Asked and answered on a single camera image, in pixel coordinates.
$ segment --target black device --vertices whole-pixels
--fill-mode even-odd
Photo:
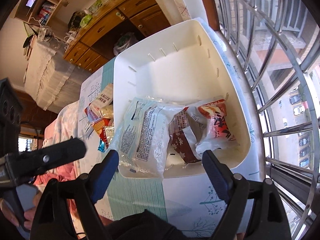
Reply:
[[[2,110],[0,113],[0,141],[2,143],[0,196],[4,196],[10,203],[20,225],[23,225],[24,212],[15,187],[29,183],[34,176],[43,174],[49,169],[84,157],[86,148],[81,140],[75,138],[40,150],[19,154],[18,136],[22,106],[8,80],[0,81],[0,107]],[[104,196],[118,163],[118,153],[111,150],[101,163],[92,168],[89,174],[83,173],[77,179],[65,182],[51,179],[37,207],[30,240],[42,240],[44,237],[47,240],[78,239],[67,199],[75,200],[86,239],[112,240],[94,204]],[[291,239],[286,213],[271,179],[256,182],[246,180],[239,173],[233,174],[226,165],[218,161],[212,151],[203,153],[202,163],[218,197],[227,204],[210,239],[234,239],[248,199],[254,199],[254,205],[244,239]]]

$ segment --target drawer handle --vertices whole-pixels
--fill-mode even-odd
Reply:
[[[100,29],[98,29],[98,33],[99,33],[99,32],[102,32],[104,28],[105,28],[105,26],[103,26],[103,27],[101,27]]]
[[[124,16],[122,16],[121,13],[117,12],[116,15],[117,15],[118,17],[120,17],[121,20],[124,20]]]
[[[143,3],[145,3],[146,1],[147,0],[140,0],[139,2],[136,3],[136,6],[139,6],[139,5],[143,4]]]

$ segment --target wooden drawer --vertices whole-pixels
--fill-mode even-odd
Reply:
[[[81,42],[77,42],[71,51],[64,57],[65,60],[71,63],[76,63],[78,59],[89,49],[88,46]]]
[[[92,49],[88,49],[82,57],[76,62],[76,65],[86,68],[91,62],[93,62],[99,54]]]
[[[157,4],[155,0],[127,0],[118,6],[128,18]]]
[[[91,73],[96,72],[99,68],[101,68],[105,63],[107,63],[105,57],[99,55],[93,62],[91,62],[85,69],[89,70]]]
[[[135,15],[130,18],[130,21],[137,26],[139,31],[146,37],[170,27],[167,18],[158,5],[154,5]]]
[[[91,47],[98,39],[117,26],[124,19],[125,17],[119,10],[113,9],[95,23],[90,30],[83,35],[80,41]]]

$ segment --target metal railing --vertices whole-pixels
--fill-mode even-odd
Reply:
[[[320,34],[317,36],[312,48],[310,49],[304,60],[301,60],[296,49],[284,35],[284,30],[297,32],[296,37],[299,38],[305,26],[308,10],[301,0],[270,0],[270,6],[266,11],[266,0],[216,0],[218,7],[218,16],[220,29],[226,38],[226,43],[233,50],[239,65],[242,66],[244,73],[251,73],[253,85],[252,92],[257,91],[260,97],[261,107],[257,109],[257,114],[262,113],[268,123],[268,132],[263,136],[269,139],[270,151],[273,151],[273,138],[281,135],[290,135],[293,133],[311,131],[313,134],[313,149],[314,159],[312,170],[301,168],[299,166],[282,162],[271,157],[266,158],[266,162],[271,167],[277,167],[283,172],[290,174],[294,178],[300,179],[310,186],[308,198],[305,203],[305,208],[299,207],[288,195],[279,190],[282,199],[292,208],[292,210],[300,217],[300,221],[292,233],[292,239],[295,239],[301,230],[303,224],[309,227],[312,224],[312,219],[308,216],[311,203],[314,198],[316,185],[319,175],[320,163],[320,141],[319,141],[319,124],[320,124],[320,105],[317,98],[315,87],[310,76],[307,74],[308,69],[312,66],[315,60],[320,55]],[[242,31],[248,38],[248,45],[244,49],[241,43],[240,18],[243,18]],[[253,74],[251,54],[254,41],[254,33],[256,30],[265,29],[271,33],[271,40],[268,46],[266,56],[263,60],[261,68],[257,75]],[[281,47],[289,59],[294,73],[287,79],[286,82],[277,90],[270,98],[264,98],[261,92],[261,79],[266,73],[270,61],[274,55],[276,48]],[[288,127],[280,130],[271,130],[269,125],[268,108],[272,106],[284,93],[300,82],[304,96],[308,103],[310,122],[305,122],[299,125]]]

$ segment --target table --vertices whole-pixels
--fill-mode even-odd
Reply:
[[[247,98],[239,86],[240,77],[235,73],[219,46],[217,34],[208,26],[204,27],[217,46],[231,75],[251,136],[251,147],[247,157],[238,167],[232,169],[232,172],[239,172],[250,180],[259,180],[259,164],[256,153],[258,146],[254,138],[250,113],[246,106]],[[83,136],[83,129],[87,122],[84,108],[108,83],[113,82],[114,60],[105,64],[82,84],[79,101],[79,137]],[[99,140],[95,133],[85,139],[88,151],[86,156],[80,160],[81,172],[89,172],[96,163],[101,162],[105,157],[105,154],[97,150]],[[127,179],[116,172],[105,196],[96,204],[99,214],[113,220],[119,220],[122,217],[148,209],[182,230],[188,237],[210,236],[218,225],[225,207],[224,201],[218,198],[206,174],[161,181],[159,179]],[[248,200],[238,232],[246,230],[251,209],[252,200]]]

